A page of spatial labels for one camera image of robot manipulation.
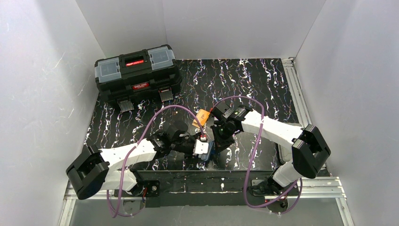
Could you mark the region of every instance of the small orange object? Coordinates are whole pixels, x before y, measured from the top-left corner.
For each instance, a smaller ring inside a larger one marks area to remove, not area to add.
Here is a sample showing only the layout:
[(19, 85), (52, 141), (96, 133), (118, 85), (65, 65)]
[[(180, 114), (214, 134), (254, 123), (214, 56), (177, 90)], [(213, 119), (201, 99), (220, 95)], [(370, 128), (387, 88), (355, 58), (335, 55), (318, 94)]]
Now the small orange object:
[[(198, 118), (199, 122), (201, 123), (201, 126), (204, 126), (205, 123), (207, 123), (209, 115), (210, 115), (210, 112), (207, 112), (204, 109), (199, 110), (199, 112), (197, 113), (197, 118)], [(197, 124), (197, 121), (195, 121), (195, 119), (193, 120), (192, 125), (196, 126), (198, 128), (200, 127)]]

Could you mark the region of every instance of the white backdrop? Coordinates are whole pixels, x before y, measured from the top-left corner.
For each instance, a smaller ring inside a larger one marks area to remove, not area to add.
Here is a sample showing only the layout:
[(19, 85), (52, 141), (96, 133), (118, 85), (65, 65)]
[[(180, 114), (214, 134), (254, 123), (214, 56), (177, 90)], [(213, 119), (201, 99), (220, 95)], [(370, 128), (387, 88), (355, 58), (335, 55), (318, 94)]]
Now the white backdrop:
[(178, 59), (295, 57), (325, 0), (77, 0), (107, 57), (169, 44)]
[(74, 0), (0, 1), (0, 225), (54, 226), (104, 57)]
[(398, 225), (399, 2), (327, 0), (296, 59), (355, 225)]

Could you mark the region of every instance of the marble pattern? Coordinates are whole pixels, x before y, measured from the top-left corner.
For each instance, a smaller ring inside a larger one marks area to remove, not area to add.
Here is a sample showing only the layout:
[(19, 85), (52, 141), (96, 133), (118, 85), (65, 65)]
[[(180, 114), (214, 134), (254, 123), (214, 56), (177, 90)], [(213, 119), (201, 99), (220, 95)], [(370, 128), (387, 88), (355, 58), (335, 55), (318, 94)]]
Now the marble pattern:
[[(160, 100), (143, 100), (130, 112), (120, 113), (99, 98), (88, 128), (87, 145), (101, 148), (113, 148), (134, 143), (141, 136), (154, 112), (164, 106), (183, 105), (197, 113), (200, 109), (209, 109), (223, 97), (243, 95), (252, 97), (264, 104), (266, 114), (281, 122), (296, 122), (298, 117), (281, 59), (227, 59), (227, 60), (179, 60), (177, 61), (183, 77), (182, 91), (173, 101), (161, 103)], [(260, 112), (246, 99), (228, 101), (238, 106), (245, 104)], [(168, 109), (151, 124), (150, 132), (162, 129), (168, 123), (183, 120), (194, 134), (199, 129), (192, 126), (192, 118), (180, 109)], [(206, 134), (212, 138), (212, 120), (205, 126)], [(241, 133), (236, 143), (211, 161), (198, 164), (194, 159), (185, 159), (184, 154), (172, 151), (169, 156), (152, 162), (136, 164), (139, 170), (246, 170), (250, 151), (255, 144), (255, 135)], [(256, 158), (252, 164), (254, 170), (273, 170), (278, 164), (276, 147), (267, 139), (261, 140)]]

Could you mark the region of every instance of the gray floor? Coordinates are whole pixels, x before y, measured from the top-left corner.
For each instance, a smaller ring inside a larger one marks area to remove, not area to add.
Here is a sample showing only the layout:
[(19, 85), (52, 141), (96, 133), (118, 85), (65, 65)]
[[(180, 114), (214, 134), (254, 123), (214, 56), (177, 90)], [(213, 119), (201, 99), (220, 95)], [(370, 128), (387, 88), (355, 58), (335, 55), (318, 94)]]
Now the gray floor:
[(247, 206), (146, 208), (134, 218), (111, 218), (105, 200), (77, 200), (71, 226), (343, 226), (334, 198), (301, 199), (281, 217)]

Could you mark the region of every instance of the toolbox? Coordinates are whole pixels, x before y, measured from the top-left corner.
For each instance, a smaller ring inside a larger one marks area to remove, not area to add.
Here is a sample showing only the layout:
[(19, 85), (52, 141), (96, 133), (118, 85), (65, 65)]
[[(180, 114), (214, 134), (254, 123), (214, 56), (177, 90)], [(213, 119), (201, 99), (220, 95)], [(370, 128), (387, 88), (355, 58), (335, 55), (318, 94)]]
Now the toolbox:
[(182, 83), (169, 45), (97, 60), (95, 78), (100, 98), (121, 112), (145, 99), (172, 100)]

